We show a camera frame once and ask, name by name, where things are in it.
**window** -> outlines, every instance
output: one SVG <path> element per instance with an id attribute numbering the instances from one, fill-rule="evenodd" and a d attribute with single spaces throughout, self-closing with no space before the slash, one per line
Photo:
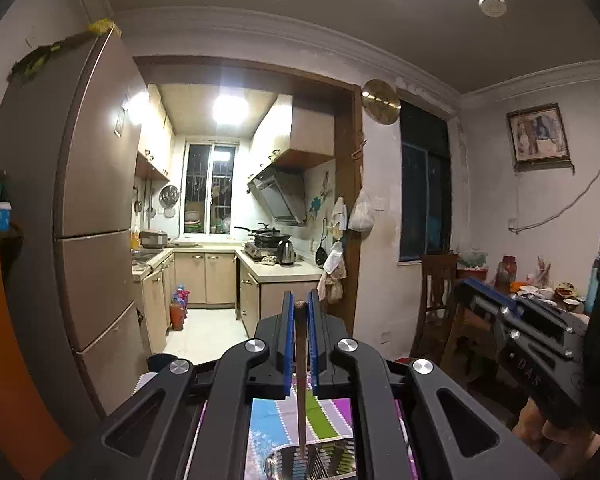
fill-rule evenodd
<path id="1" fill-rule="evenodd" d="M 400 104 L 400 261 L 408 262 L 449 249 L 451 164 L 446 122 L 407 102 Z"/>
<path id="2" fill-rule="evenodd" d="M 235 150 L 235 146 L 187 143 L 183 233 L 229 234 Z"/>

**wooden stick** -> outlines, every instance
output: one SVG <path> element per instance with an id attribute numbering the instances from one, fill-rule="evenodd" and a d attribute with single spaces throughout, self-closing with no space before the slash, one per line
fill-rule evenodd
<path id="1" fill-rule="evenodd" d="M 296 385 L 298 391 L 298 439 L 304 460 L 306 446 L 306 302 L 296 301 Z"/>

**wooden door frame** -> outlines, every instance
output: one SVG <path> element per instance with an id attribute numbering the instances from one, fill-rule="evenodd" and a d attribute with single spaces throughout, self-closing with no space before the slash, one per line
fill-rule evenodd
<path id="1" fill-rule="evenodd" d="M 233 86 L 330 102 L 335 116 L 335 193 L 344 198 L 349 208 L 353 206 L 362 186 L 360 86 L 304 70 L 245 59 L 139 56 L 134 60 L 146 83 Z M 353 334 L 356 315 L 361 241 L 360 233 L 345 231 L 347 277 L 342 282 L 343 296 L 338 304 L 325 307 L 327 312 L 344 320 L 349 334 Z"/>

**refrigerator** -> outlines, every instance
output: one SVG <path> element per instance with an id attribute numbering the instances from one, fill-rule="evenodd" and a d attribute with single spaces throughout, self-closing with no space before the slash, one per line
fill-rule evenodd
<path id="1" fill-rule="evenodd" d="M 129 228 L 146 85 L 111 31 L 72 41 L 0 107 L 0 168 L 22 249 L 5 284 L 29 373 L 74 442 L 134 389 L 146 361 Z"/>

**range hood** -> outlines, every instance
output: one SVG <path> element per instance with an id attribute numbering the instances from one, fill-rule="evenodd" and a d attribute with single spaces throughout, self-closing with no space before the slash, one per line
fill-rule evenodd
<path id="1" fill-rule="evenodd" d="M 269 210 L 274 222 L 304 225 L 306 207 L 302 174 L 269 167 L 254 177 L 248 186 L 258 202 Z"/>

